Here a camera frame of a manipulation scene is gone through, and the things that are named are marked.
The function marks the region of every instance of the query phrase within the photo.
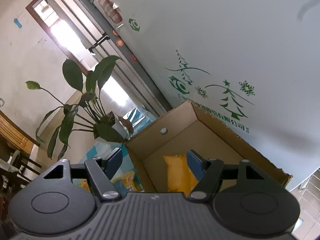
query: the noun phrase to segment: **green snowflake decal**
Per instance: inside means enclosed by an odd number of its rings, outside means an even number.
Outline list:
[[[240,90],[242,92],[245,92],[247,96],[250,96],[250,95],[255,95],[254,93],[254,87],[249,85],[248,82],[245,80],[244,82],[239,82],[240,84]]]
[[[209,98],[207,96],[207,91],[203,90],[201,87],[196,87],[196,90],[198,92],[199,95],[201,95],[203,98]]]

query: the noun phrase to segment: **cardboard box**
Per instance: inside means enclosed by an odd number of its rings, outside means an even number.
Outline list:
[[[166,134],[160,131],[167,128]],[[147,192],[167,192],[167,166],[163,156],[195,150],[203,158],[217,158],[225,164],[247,159],[285,186],[291,175],[274,166],[219,119],[186,101],[135,135],[126,143],[130,158]],[[223,187],[235,181],[224,181]]]

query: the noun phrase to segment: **wall socket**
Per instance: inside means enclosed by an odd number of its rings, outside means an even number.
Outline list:
[[[5,101],[3,100],[3,98],[0,98],[0,107],[4,106]]]

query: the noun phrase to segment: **ribbed gray surface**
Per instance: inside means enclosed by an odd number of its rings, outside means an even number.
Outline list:
[[[252,240],[223,228],[214,220],[208,206],[191,203],[180,193],[128,193],[124,200],[103,204],[95,218],[81,229],[50,238],[60,240]],[[15,239],[46,238],[20,234]],[[294,237],[285,235],[272,239],[293,240]]]

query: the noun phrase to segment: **round hole in box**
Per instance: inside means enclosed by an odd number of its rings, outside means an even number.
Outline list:
[[[162,129],[160,130],[160,133],[161,133],[162,135],[167,134],[167,132],[168,132],[168,129],[167,129],[167,128],[162,128]]]

